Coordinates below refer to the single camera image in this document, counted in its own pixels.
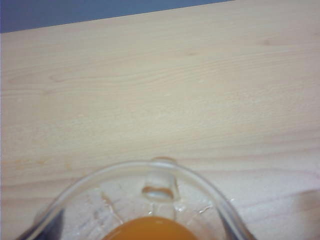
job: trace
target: water droplet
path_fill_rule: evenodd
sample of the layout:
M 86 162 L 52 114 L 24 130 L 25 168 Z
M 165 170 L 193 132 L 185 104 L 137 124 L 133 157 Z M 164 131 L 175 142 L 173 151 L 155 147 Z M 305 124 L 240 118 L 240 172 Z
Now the water droplet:
M 181 213 L 181 212 L 183 212 L 183 211 L 186 209 L 186 206 L 183 205 L 183 204 L 178 204 L 178 205 L 174 206 L 174 209 L 175 209 L 177 212 Z
M 200 209 L 200 210 L 198 211 L 198 213 L 199 213 L 199 214 L 203 214 L 205 211 L 207 211 L 207 210 L 210 209 L 211 207 L 212 207 L 211 205 L 208 205 L 208 206 L 204 207 L 203 209 Z

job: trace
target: blue wall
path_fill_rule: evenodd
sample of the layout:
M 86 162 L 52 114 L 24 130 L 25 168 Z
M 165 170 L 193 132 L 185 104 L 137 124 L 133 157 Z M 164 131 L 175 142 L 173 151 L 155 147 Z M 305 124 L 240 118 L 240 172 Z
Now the blue wall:
M 226 0 L 1 0 L 1 32 L 224 1 Z

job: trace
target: orange liquid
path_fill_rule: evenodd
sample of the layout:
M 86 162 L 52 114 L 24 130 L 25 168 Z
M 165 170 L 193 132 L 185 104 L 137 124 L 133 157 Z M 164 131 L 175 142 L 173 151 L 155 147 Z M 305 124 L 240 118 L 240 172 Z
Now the orange liquid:
M 158 216 L 128 221 L 112 230 L 103 240 L 197 240 L 179 223 Z

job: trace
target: wooden table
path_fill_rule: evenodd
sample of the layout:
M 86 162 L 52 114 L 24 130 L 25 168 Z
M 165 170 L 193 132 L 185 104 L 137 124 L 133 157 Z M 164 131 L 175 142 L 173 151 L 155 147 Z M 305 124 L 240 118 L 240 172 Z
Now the wooden table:
M 320 239 L 319 12 L 238 0 L 2 34 L 2 239 L 80 177 L 155 156 L 259 240 Z

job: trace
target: glass bowl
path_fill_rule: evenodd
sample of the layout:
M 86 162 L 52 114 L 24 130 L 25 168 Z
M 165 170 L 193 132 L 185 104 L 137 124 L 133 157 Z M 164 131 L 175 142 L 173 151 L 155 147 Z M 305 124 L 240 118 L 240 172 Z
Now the glass bowl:
M 66 189 L 18 240 L 102 240 L 146 216 L 176 221 L 199 240 L 254 240 L 215 186 L 166 159 L 98 170 Z

